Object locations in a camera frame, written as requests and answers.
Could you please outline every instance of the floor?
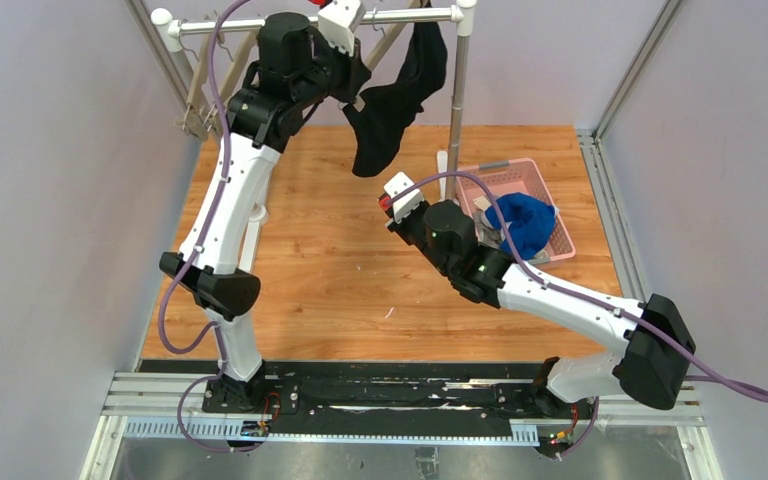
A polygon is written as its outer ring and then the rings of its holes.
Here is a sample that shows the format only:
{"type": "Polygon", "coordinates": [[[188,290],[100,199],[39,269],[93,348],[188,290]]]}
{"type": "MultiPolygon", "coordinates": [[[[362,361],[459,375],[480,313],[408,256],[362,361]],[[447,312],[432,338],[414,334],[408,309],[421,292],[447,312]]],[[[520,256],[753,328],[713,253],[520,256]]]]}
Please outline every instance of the floor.
{"type": "MultiPolygon", "coordinates": [[[[602,348],[527,314],[461,298],[423,257],[384,228],[377,199],[403,170],[413,180],[436,171],[447,127],[416,126],[401,153],[376,178],[351,174],[355,140],[348,127],[307,127],[276,167],[254,273],[263,287],[254,307],[264,358],[438,361],[542,361],[602,348]]],[[[461,164],[530,157],[537,161],[577,249],[551,273],[611,295],[620,293],[593,192],[571,127],[468,127],[461,164]]],[[[183,241],[216,165],[215,142],[202,151],[173,249],[183,241]]],[[[439,198],[435,186],[424,188],[439,198]]],[[[163,289],[168,285],[164,280],[163,289]]],[[[174,357],[157,337],[157,311],[143,357],[174,357]]],[[[183,289],[175,292],[167,331],[189,344],[205,323],[183,289]]],[[[212,340],[187,358],[215,358],[212,340]]]]}

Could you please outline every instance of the blue cloth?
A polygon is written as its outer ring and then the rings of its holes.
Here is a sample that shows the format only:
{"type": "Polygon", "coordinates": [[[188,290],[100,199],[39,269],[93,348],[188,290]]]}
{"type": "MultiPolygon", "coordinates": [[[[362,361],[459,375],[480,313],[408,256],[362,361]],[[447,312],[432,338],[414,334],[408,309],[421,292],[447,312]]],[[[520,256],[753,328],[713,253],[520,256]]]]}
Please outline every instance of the blue cloth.
{"type": "MultiPolygon", "coordinates": [[[[512,222],[508,226],[511,238],[505,239],[499,248],[511,253],[509,242],[513,242],[523,260],[534,258],[549,243],[555,229],[555,208],[524,193],[509,193],[496,201],[505,222],[512,222]]],[[[488,208],[485,215],[493,228],[502,229],[494,208],[488,208]]]]}

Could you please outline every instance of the red object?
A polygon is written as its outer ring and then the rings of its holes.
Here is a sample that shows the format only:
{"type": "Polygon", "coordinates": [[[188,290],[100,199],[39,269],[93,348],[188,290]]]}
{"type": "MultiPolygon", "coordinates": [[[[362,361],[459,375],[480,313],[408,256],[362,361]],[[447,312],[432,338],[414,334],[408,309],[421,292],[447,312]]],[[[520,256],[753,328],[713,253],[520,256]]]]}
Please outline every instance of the red object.
{"type": "Polygon", "coordinates": [[[378,205],[381,207],[381,210],[387,211],[388,208],[390,208],[387,203],[390,202],[390,195],[387,195],[386,193],[381,196],[381,198],[378,199],[378,205]]]}

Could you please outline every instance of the drying rack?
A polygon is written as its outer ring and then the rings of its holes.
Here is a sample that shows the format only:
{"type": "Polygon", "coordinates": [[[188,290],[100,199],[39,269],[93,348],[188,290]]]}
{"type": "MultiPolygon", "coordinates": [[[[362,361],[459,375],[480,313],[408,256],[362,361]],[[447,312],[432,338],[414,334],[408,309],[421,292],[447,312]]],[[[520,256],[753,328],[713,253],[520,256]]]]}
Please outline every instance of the drying rack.
{"type": "MultiPolygon", "coordinates": [[[[361,20],[361,25],[373,28],[388,25],[384,36],[370,50],[364,63],[367,68],[374,70],[390,49],[396,38],[409,23],[422,22],[452,22],[457,25],[457,46],[455,52],[455,78],[452,93],[452,111],[449,122],[449,144],[447,150],[437,152],[437,171],[454,172],[458,169],[460,157],[461,132],[463,130],[463,103],[466,92],[466,68],[469,55],[469,40],[472,36],[473,18],[478,0],[457,0],[449,7],[425,7],[427,0],[411,0],[408,8],[396,10],[378,10],[367,12],[361,20]]],[[[311,24],[317,24],[317,17],[309,17],[311,24]]],[[[186,110],[178,126],[186,133],[193,135],[202,142],[208,140],[211,130],[219,132],[221,126],[216,119],[216,108],[204,96],[202,86],[207,80],[208,39],[216,27],[211,20],[192,22],[185,19],[175,19],[169,10],[158,8],[151,13],[151,22],[160,34],[163,45],[169,52],[172,63],[189,91],[186,100],[186,110]],[[203,36],[201,52],[196,66],[193,67],[187,56],[187,49],[182,39],[187,36],[203,36]]],[[[227,20],[220,27],[220,34],[232,32],[247,32],[232,56],[231,65],[219,85],[220,97],[227,100],[233,95],[243,71],[248,63],[252,48],[256,45],[257,31],[265,24],[264,18],[244,20],[227,20]]],[[[441,200],[454,199],[455,181],[453,178],[440,179],[441,200]]],[[[249,217],[243,246],[240,254],[239,268],[251,272],[257,254],[257,243],[260,230],[269,219],[266,209],[266,197],[269,185],[257,199],[254,210],[249,217]]]]}

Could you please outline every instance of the orange wire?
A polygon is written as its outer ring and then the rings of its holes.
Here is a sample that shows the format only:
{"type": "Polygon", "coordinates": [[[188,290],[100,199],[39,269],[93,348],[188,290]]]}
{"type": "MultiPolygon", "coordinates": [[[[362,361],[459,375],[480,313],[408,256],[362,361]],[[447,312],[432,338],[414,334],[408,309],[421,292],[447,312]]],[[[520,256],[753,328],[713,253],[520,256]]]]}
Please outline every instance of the orange wire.
{"type": "MultiPolygon", "coordinates": [[[[278,409],[275,411],[275,415],[272,416],[272,420],[275,421],[275,419],[278,418],[278,415],[281,414],[281,397],[275,392],[269,392],[266,394],[266,396],[275,397],[275,399],[278,400],[278,403],[276,403],[276,405],[278,405],[278,409]]],[[[267,408],[269,407],[269,400],[266,401],[266,406],[267,408]]]]}

